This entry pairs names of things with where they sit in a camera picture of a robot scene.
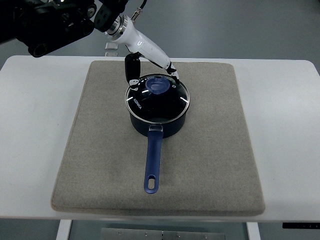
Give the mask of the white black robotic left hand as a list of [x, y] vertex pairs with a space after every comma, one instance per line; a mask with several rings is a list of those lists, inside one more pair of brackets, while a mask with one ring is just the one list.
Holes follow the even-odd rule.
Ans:
[[133, 21], [126, 15], [119, 16], [106, 31], [110, 36], [110, 41], [115, 44], [124, 44], [130, 54], [125, 58], [126, 78], [132, 91], [137, 91], [139, 87], [138, 79], [140, 74], [140, 60], [142, 56], [156, 66], [165, 69], [174, 79], [176, 84], [180, 84], [177, 69], [172, 64], [167, 54], [152, 40], [142, 34], [134, 27]]

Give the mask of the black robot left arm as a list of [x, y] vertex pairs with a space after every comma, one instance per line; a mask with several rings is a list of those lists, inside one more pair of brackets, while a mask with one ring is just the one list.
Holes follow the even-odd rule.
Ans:
[[112, 28], [126, 0], [2, 0], [0, 42], [17, 39], [35, 58], [45, 56], [90, 35]]

